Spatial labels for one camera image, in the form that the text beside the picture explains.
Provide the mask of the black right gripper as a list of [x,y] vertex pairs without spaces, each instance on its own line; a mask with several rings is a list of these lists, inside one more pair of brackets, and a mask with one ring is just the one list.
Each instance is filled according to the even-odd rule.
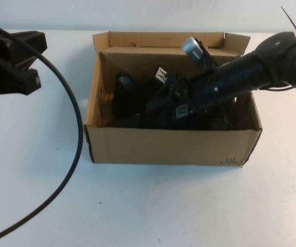
[[234,60],[191,77],[169,74],[169,84],[192,111],[203,111],[265,86],[265,69],[257,60]]

